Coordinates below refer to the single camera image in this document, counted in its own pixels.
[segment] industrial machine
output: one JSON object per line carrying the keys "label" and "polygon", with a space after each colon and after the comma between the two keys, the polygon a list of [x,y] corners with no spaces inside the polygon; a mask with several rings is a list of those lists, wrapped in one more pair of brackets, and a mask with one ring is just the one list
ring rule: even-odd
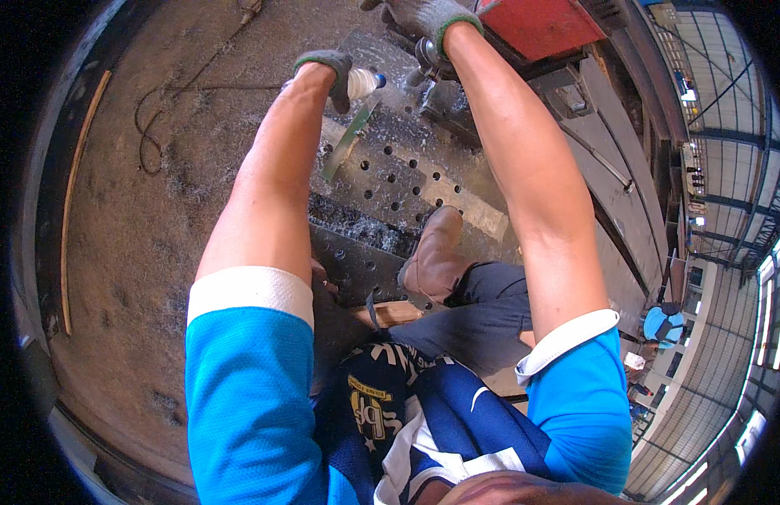
{"label": "industrial machine", "polygon": [[[589,45],[606,39],[628,21],[621,0],[477,0],[473,9],[486,39],[530,84],[557,120],[595,112],[579,72]],[[426,38],[404,32],[389,13],[387,29],[415,54],[411,87],[429,83],[420,113],[469,146],[479,146],[468,102],[451,63]]]}

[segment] gray work glove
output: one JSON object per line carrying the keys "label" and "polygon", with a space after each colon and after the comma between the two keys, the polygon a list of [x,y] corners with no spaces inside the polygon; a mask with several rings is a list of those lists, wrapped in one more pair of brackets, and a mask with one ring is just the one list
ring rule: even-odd
{"label": "gray work glove", "polygon": [[453,23],[466,21],[483,33],[480,19],[455,0],[363,0],[359,7],[363,11],[372,11],[380,3],[387,4],[382,19],[386,19],[386,13],[389,13],[405,30],[432,40],[444,57],[443,34]]}
{"label": "gray work glove", "polygon": [[294,63],[294,73],[297,74],[297,70],[304,65],[315,61],[322,63],[334,69],[337,73],[337,80],[334,81],[334,86],[329,91],[331,97],[331,103],[334,104],[334,109],[340,114],[345,114],[350,109],[350,100],[348,99],[348,72],[351,65],[353,65],[353,58],[349,54],[340,53],[333,49],[320,49],[318,51],[309,51],[300,55],[300,58]]}

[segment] concrete floor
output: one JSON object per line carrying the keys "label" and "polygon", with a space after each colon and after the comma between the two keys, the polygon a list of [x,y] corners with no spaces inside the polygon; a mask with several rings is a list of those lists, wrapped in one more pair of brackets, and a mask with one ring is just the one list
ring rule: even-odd
{"label": "concrete floor", "polygon": [[[412,56],[394,52],[381,40],[385,29],[378,13],[367,15],[351,0],[265,2],[254,22],[226,42],[240,17],[235,3],[164,3],[114,69],[73,195],[67,237],[72,335],[55,335],[51,341],[67,408],[116,449],[189,485],[183,383],[187,293],[237,167],[276,92],[189,90],[176,98],[166,91],[153,93],[143,102],[140,117],[145,124],[162,111],[149,129],[161,152],[151,145],[143,150],[147,170],[159,168],[154,176],[139,170],[135,105],[158,86],[183,85],[216,52],[220,55],[195,81],[197,86],[279,85],[291,76],[299,54],[342,45],[355,27],[361,34],[353,36],[375,41],[354,54],[357,63],[392,74],[390,86],[414,66]],[[647,162],[614,91],[601,80],[605,77],[597,66],[584,72],[597,106],[629,157],[650,217],[637,191],[630,196],[618,192],[616,181],[586,151],[573,149],[591,190],[622,222],[623,237],[654,294],[660,265],[664,267],[656,248],[667,251],[667,244],[661,243],[664,226]],[[334,181],[313,176],[313,191],[412,236],[422,226],[417,214],[431,211],[443,199],[465,211],[460,244],[465,254],[521,263],[504,200],[482,151],[459,145],[448,132],[411,112],[418,97],[386,96]],[[355,107],[346,118],[327,113],[321,164],[324,145],[338,139]],[[627,172],[594,118],[569,125]],[[393,147],[392,155],[382,152],[385,146]],[[363,160],[371,160],[370,170],[360,169]],[[436,171],[441,174],[437,181],[432,177]],[[391,174],[393,182],[388,181]],[[456,185],[460,193],[454,191]],[[416,186],[420,196],[412,193]],[[363,197],[366,188],[374,191],[371,200]],[[394,202],[401,204],[398,211]],[[656,239],[649,220],[658,231]],[[621,311],[621,329],[633,332],[646,298],[600,227],[597,237],[612,307]],[[372,254],[388,265],[401,264],[404,258],[392,247],[382,247],[374,246]],[[370,282],[382,288],[385,299],[399,299],[403,293],[391,285],[395,272],[387,268],[385,273],[387,279]],[[425,309],[423,300],[412,301]],[[510,370],[498,375],[492,379],[495,390],[521,391],[515,381],[510,384]]]}

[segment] wooden strip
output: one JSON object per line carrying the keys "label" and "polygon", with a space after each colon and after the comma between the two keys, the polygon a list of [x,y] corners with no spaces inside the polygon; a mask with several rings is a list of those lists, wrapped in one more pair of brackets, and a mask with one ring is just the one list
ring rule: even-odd
{"label": "wooden strip", "polygon": [[62,217],[62,246],[60,261],[60,282],[62,291],[62,312],[64,314],[64,332],[70,335],[70,303],[68,301],[68,223],[70,217],[70,204],[73,197],[73,187],[76,185],[76,175],[79,171],[79,163],[82,161],[87,133],[90,131],[90,125],[93,123],[98,102],[101,101],[101,95],[104,94],[106,84],[110,81],[112,72],[104,71],[101,81],[95,89],[93,99],[90,101],[90,107],[87,109],[85,122],[82,124],[82,131],[79,133],[79,140],[76,143],[76,152],[73,153],[73,163],[70,166],[70,177],[68,179],[68,190],[64,193],[64,215]]}
{"label": "wooden strip", "polygon": [[[375,304],[374,308],[376,310],[376,321],[382,328],[395,327],[395,325],[424,317],[424,314],[408,301],[385,301],[384,303]],[[353,308],[350,312],[367,326],[373,326],[367,307]]]}

